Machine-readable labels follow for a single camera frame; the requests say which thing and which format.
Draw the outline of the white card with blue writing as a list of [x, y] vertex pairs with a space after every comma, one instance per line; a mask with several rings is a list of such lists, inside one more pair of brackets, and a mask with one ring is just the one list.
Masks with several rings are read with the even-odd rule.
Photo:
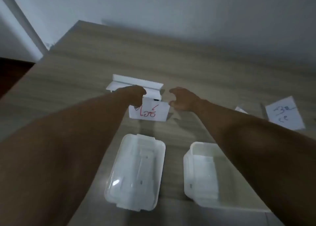
[[294, 131], [306, 128], [293, 96], [269, 104], [265, 110], [271, 123]]

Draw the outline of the white plastic box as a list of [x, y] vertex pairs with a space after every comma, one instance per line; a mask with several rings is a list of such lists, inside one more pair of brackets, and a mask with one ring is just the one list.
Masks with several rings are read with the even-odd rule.
[[152, 99], [155, 101], [161, 101], [162, 96], [160, 90], [163, 87], [162, 83], [137, 79], [129, 76], [122, 76], [113, 74], [112, 82], [106, 87], [106, 90], [113, 92], [119, 88], [124, 88], [128, 86], [138, 85], [146, 90], [145, 98]]

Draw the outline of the white card with red writing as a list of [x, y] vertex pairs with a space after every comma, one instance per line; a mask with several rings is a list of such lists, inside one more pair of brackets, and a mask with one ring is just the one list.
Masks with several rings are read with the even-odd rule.
[[143, 98], [140, 107], [130, 105], [128, 112], [131, 119], [165, 122], [169, 109], [170, 105], [167, 102]]

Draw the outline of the clear open plastic container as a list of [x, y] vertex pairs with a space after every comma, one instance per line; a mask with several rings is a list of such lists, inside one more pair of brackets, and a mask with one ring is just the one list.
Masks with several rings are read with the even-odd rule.
[[215, 143], [194, 142], [183, 157], [184, 193], [204, 208], [271, 212]]

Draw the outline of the clear plastic container with lid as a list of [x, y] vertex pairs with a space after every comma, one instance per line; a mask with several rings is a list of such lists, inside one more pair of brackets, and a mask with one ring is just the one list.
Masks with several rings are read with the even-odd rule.
[[166, 146], [145, 135], [127, 134], [118, 149], [104, 196], [131, 211], [152, 211], [158, 202]]

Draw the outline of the person's left hand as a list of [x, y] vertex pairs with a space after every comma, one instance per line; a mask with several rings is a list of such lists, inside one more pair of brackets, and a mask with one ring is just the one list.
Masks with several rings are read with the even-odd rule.
[[127, 105], [133, 106], [133, 85], [119, 88], [117, 90], [117, 93], [123, 97], [123, 99], [127, 103]]

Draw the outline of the person's right forearm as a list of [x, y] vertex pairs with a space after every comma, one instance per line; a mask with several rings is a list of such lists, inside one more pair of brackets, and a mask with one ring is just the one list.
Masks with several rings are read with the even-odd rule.
[[284, 225], [316, 226], [316, 140], [207, 100], [192, 111]]

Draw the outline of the person's left forearm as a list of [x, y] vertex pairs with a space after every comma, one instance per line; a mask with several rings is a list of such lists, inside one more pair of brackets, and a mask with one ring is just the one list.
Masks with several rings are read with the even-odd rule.
[[0, 226], [66, 226], [129, 105], [117, 91], [37, 119], [0, 143]]

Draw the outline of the white door frame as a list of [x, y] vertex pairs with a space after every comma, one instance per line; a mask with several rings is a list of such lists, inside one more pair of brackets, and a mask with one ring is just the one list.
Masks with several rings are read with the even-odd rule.
[[15, 0], [0, 0], [0, 57], [38, 62], [48, 52]]

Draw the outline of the person's right hand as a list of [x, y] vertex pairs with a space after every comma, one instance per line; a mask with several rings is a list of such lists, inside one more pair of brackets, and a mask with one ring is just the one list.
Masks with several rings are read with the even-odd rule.
[[199, 96], [188, 89], [182, 88], [182, 108], [174, 109], [179, 111], [194, 112], [196, 106], [201, 102], [203, 102], [203, 100]]

